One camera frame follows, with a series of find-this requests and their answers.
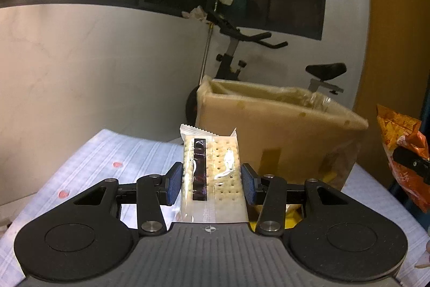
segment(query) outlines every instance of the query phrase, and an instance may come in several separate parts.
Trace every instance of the black handlebar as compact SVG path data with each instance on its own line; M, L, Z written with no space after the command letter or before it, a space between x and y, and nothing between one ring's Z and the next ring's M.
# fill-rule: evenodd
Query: black handlebar
M251 41L270 49L279 49L288 45L287 41L283 41L282 43L278 44L270 44L266 43L265 41L262 41L262 39L270 38L272 36L270 32L263 32L253 36L244 35L240 32L238 28L234 27L230 22L228 22L227 19L220 17L220 15L213 10L209 10L207 20L211 21L215 25L218 25L220 33L231 38L237 39L238 41Z

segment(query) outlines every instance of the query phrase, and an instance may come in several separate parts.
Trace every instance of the exercise bike seat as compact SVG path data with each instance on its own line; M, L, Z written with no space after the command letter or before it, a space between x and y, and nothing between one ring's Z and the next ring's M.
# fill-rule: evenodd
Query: exercise bike seat
M306 72L319 78L321 81L329 81L347 72L347 67L343 62L309 65L306 66Z

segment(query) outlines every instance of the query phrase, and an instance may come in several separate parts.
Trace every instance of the ridged gray surface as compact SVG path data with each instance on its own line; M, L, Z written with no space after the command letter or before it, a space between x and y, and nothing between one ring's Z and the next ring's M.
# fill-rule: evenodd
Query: ridged gray surface
M128 259L94 279L54 284L28 278L21 287L341 287L310 274L277 238L258 236L247 224L175 223L166 235L139 241ZM387 278L353 286L399 287Z

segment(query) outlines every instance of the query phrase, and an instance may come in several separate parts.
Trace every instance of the orange snack bag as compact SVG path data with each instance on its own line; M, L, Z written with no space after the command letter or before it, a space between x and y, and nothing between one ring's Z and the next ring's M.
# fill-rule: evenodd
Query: orange snack bag
M419 131L421 121L398 114L382 105L377 105L377 111L376 119L381 129L383 146L391 172L412 201L423 212L427 212L430 207L430 185L424 184L423 178L412 169L393 161L393 151L399 145L429 159L426 137Z

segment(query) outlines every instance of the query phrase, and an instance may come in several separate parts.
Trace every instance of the silver bolt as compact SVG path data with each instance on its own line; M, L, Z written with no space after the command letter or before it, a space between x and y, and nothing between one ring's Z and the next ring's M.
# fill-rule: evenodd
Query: silver bolt
M281 228L281 224L278 222L274 222L273 220L267 220L266 222L262 222L260 224L260 229L264 231L278 231Z
M160 222L156 222L155 220L146 221L141 225L142 230L145 230L148 232L160 231L162 227L163 227L163 224L161 224Z

